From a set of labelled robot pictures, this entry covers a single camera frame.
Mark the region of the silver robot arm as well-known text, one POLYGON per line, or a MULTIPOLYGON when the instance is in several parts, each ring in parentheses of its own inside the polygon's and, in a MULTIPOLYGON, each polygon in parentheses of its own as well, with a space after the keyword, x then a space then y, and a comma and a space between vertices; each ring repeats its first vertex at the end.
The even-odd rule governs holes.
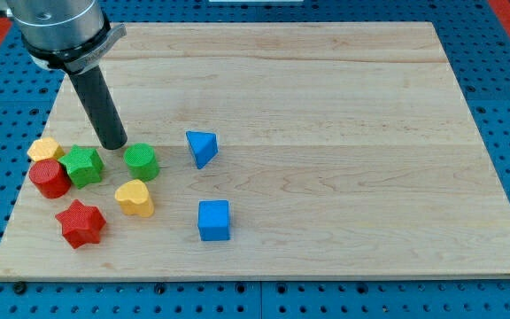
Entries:
POLYGON ((97 0, 8 0, 22 41, 44 69, 84 74, 127 34, 112 26, 97 0))

